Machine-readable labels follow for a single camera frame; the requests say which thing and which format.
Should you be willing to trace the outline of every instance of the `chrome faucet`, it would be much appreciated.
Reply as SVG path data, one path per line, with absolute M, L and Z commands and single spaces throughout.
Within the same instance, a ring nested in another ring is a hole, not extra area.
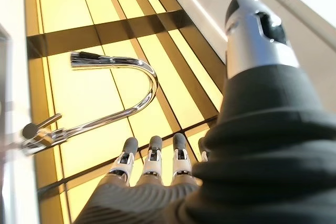
M 40 124 L 29 123 L 23 130 L 22 149 L 27 155 L 35 154 L 44 149 L 65 142 L 70 137 L 96 129 L 109 123 L 118 121 L 128 116 L 134 115 L 143 110 L 155 97 L 159 82 L 154 69 L 146 62 L 128 57 L 107 57 L 88 52 L 71 52 L 71 66 L 74 69 L 92 68 L 134 68 L 144 72 L 150 81 L 150 88 L 147 95 L 136 105 L 123 111 L 105 116 L 92 122 L 73 127 L 68 130 L 57 129 L 51 131 L 47 126 L 56 122 L 62 117 L 57 113 Z

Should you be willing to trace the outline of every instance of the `gray fingertip pad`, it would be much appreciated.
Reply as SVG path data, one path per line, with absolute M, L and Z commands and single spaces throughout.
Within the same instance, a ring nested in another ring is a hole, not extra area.
M 204 146 L 204 137 L 201 137 L 200 140 L 198 140 L 198 148 L 200 153 L 207 151 Z
M 183 134 L 176 133 L 173 137 L 173 146 L 175 149 L 185 149 L 186 139 Z
M 153 136 L 151 140 L 149 141 L 149 147 L 148 149 L 152 149 L 153 147 L 158 148 L 159 150 L 162 149 L 162 138 L 159 136 Z
M 133 153 L 135 155 L 135 153 L 138 150 L 138 140 L 136 140 L 135 137 L 130 137 L 128 138 L 125 143 L 124 143 L 124 147 L 122 149 L 123 152 L 125 153 Z

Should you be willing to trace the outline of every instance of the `faucet handle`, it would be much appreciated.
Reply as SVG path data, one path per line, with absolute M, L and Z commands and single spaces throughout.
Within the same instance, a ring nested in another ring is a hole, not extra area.
M 51 131 L 46 127 L 56 122 L 62 117 L 57 113 L 40 124 L 28 123 L 22 130 L 22 136 L 30 141 L 30 144 L 40 143 L 44 146 L 50 146 L 54 140 Z
M 52 117 L 44 120 L 43 122 L 39 123 L 37 125 L 37 127 L 39 128 L 45 128 L 49 125 L 51 125 L 52 123 L 55 123 L 58 119 L 61 119 L 62 118 L 62 115 L 60 113 L 57 113 L 55 115 L 53 115 Z

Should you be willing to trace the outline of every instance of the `faucet lever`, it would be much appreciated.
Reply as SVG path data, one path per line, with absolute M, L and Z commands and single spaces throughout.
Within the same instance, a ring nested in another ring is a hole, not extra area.
M 51 146 L 54 143 L 53 133 L 47 126 L 56 122 L 62 117 L 57 113 L 39 124 L 28 123 L 22 130 L 22 136 L 27 140 L 25 147 L 35 147 L 36 145 Z
M 45 127 L 51 125 L 52 123 L 55 123 L 58 119 L 61 119 L 61 118 L 62 118 L 62 114 L 57 113 L 57 114 L 53 115 L 52 117 L 44 120 L 40 124 L 38 124 L 37 127 L 45 128 Z

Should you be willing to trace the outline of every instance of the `black rubber sleeve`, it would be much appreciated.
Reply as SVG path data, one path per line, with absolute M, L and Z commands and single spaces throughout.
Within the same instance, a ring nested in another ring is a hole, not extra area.
M 227 81 L 199 191 L 166 210 L 168 223 L 336 223 L 336 119 L 306 74 L 249 69 Z

